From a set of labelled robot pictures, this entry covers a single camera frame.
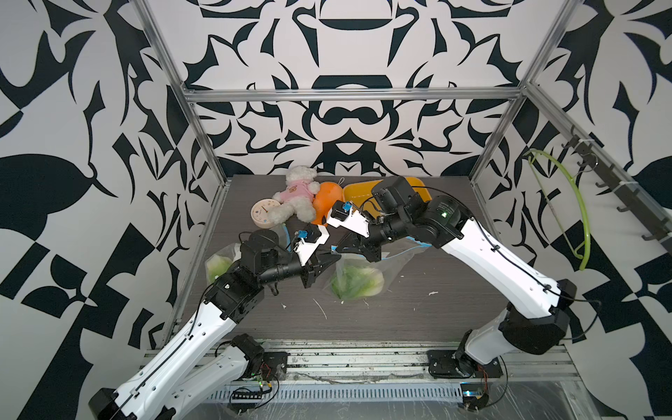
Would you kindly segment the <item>chinese cabbage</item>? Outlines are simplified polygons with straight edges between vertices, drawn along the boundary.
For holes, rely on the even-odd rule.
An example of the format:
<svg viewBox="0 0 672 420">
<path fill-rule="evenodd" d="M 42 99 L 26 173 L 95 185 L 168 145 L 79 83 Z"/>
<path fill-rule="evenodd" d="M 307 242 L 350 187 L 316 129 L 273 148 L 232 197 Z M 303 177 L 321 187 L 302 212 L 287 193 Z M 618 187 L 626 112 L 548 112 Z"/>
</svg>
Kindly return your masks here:
<svg viewBox="0 0 672 420">
<path fill-rule="evenodd" d="M 225 274 L 231 265 L 233 260 L 223 255 L 213 255 L 205 262 L 206 268 L 206 280 L 211 285 L 214 283 L 220 276 Z"/>
<path fill-rule="evenodd" d="M 331 280 L 331 290 L 341 300 L 376 296 L 383 291 L 384 285 L 383 273 L 369 266 L 342 266 Z"/>
</svg>

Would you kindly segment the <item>clear zipper bag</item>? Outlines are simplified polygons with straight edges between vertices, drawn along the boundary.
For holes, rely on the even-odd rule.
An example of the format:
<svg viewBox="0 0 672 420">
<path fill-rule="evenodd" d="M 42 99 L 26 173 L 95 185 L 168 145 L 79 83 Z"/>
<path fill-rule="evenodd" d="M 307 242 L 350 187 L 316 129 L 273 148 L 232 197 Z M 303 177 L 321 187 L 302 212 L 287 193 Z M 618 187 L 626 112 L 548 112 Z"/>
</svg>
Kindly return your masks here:
<svg viewBox="0 0 672 420">
<path fill-rule="evenodd" d="M 285 224 L 276 225 L 271 231 L 278 235 L 278 244 L 281 247 L 286 248 L 289 245 L 290 236 Z M 241 258 L 241 254 L 241 243 L 231 243 L 208 257 L 204 263 L 208 285 L 212 285 L 219 276 L 226 273 Z"/>
<path fill-rule="evenodd" d="M 410 237 L 381 248 L 381 260 L 369 262 L 362 255 L 345 254 L 327 276 L 323 291 L 339 299 L 354 301 L 368 299 L 385 292 L 415 255 L 431 247 Z"/>
</svg>

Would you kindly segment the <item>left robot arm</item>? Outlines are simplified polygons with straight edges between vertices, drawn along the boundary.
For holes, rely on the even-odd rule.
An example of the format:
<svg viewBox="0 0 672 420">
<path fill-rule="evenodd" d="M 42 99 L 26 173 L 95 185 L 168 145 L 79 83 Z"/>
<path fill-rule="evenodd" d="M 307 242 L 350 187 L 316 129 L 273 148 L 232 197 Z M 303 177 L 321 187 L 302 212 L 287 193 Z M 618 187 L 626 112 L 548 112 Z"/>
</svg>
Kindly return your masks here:
<svg viewBox="0 0 672 420">
<path fill-rule="evenodd" d="M 140 371 L 115 390 L 102 388 L 89 401 L 97 419 L 180 419 L 217 388 L 266 369 L 263 347 L 240 334 L 202 367 L 197 363 L 264 298 L 266 289 L 298 278 L 310 287 L 340 257 L 319 252 L 326 227 L 307 225 L 289 247 L 269 229 L 241 243 L 241 256 L 208 287 L 189 322 Z"/>
</svg>

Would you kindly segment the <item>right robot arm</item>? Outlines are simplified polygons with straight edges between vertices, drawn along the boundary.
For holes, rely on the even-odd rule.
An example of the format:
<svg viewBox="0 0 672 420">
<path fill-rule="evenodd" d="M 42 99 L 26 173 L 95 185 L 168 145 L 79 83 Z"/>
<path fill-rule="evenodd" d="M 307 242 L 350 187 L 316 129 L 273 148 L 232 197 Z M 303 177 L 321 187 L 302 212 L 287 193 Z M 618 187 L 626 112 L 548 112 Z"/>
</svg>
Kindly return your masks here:
<svg viewBox="0 0 672 420">
<path fill-rule="evenodd" d="M 496 318 L 463 336 L 453 354 L 459 376 L 514 350 L 543 355 L 565 337 L 576 286 L 531 268 L 489 234 L 457 198 L 440 192 L 426 201 L 404 177 L 379 182 L 372 198 L 380 212 L 376 218 L 343 201 L 327 214 L 328 225 L 349 231 L 337 246 L 339 253 L 378 262 L 383 245 L 411 238 L 457 258 L 507 299 Z"/>
</svg>

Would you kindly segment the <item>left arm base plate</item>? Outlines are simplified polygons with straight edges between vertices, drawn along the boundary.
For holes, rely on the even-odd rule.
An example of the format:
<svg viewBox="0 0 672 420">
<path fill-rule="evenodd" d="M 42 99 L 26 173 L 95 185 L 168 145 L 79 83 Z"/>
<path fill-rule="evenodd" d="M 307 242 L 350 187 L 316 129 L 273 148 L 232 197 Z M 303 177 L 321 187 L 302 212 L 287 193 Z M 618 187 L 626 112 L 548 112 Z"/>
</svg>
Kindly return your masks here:
<svg viewBox="0 0 672 420">
<path fill-rule="evenodd" d="M 253 355 L 239 380 L 251 380 L 260 376 L 262 380 L 285 379 L 289 354 L 287 352 L 263 352 Z"/>
</svg>

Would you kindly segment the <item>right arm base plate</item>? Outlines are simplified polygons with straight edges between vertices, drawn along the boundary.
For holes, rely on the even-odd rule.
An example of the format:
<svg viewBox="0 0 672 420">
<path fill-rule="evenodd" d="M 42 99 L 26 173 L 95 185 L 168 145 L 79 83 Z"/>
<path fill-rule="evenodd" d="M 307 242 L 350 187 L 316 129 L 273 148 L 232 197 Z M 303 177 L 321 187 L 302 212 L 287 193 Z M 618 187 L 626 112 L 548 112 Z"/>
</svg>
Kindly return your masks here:
<svg viewBox="0 0 672 420">
<path fill-rule="evenodd" d="M 456 353 L 457 350 L 427 351 L 429 375 L 437 379 L 498 379 L 504 376 L 498 360 L 480 365 L 465 355 L 458 357 Z"/>
</svg>

